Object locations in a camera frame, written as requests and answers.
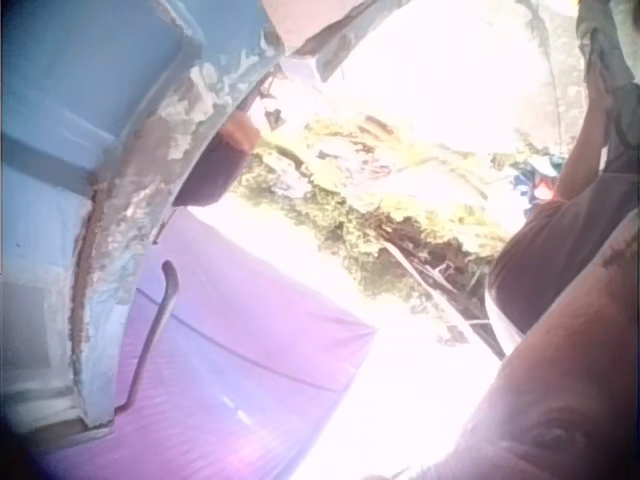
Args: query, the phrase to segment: green foliage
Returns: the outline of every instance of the green foliage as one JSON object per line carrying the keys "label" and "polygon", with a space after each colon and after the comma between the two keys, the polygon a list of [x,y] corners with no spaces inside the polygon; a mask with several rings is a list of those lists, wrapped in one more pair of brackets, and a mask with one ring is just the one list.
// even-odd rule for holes
{"label": "green foliage", "polygon": [[462,265],[465,278],[489,263],[495,253],[488,248],[487,252],[470,256],[456,240],[470,225],[474,228],[482,225],[473,211],[462,212],[455,221],[443,222],[436,214],[425,212],[406,199],[387,199],[378,208],[361,212],[340,193],[315,183],[303,198],[276,194],[272,186],[277,180],[277,173],[255,157],[233,191],[255,206],[269,205],[295,224],[311,229],[320,249],[340,257],[345,269],[369,297],[391,294],[414,305],[424,305],[428,295],[382,246],[381,226],[393,230],[400,242],[406,239],[419,243],[412,247],[424,251],[427,263],[437,266],[448,260]]}

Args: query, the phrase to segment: metal rod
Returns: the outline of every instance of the metal rod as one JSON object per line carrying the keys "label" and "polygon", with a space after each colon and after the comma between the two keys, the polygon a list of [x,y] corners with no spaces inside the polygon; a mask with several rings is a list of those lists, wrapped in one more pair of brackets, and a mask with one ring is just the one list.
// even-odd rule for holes
{"label": "metal rod", "polygon": [[162,297],[162,302],[160,302],[156,316],[153,318],[151,328],[149,329],[149,333],[147,334],[147,338],[145,339],[142,347],[142,352],[138,358],[136,369],[133,372],[133,379],[131,380],[131,386],[129,387],[129,395],[122,405],[116,407],[116,416],[129,411],[131,407],[133,407],[136,397],[138,396],[140,381],[142,380],[142,375],[144,374],[149,354],[151,353],[153,346],[158,341],[167,321],[171,317],[173,307],[175,306],[178,298],[180,282],[178,281],[178,272],[176,267],[171,263],[171,261],[165,260],[162,263],[162,273],[164,274],[165,281],[164,296]]}

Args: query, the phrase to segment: peeling paint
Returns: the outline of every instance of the peeling paint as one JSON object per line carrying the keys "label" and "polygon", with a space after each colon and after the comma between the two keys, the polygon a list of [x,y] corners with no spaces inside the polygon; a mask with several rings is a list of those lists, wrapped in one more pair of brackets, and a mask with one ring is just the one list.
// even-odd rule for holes
{"label": "peeling paint", "polygon": [[208,85],[211,85],[212,83],[216,83],[218,81],[218,72],[216,72],[216,69],[213,65],[206,62],[204,65],[202,65],[202,77]]}
{"label": "peeling paint", "polygon": [[193,67],[189,72],[189,78],[194,88],[187,98],[183,98],[183,92],[176,92],[167,97],[158,108],[158,114],[172,125],[169,160],[178,160],[184,156],[191,146],[191,137],[197,125],[211,117],[214,104],[219,103],[216,95],[209,90],[205,78],[205,72],[211,78],[212,71],[215,73],[210,64]]}

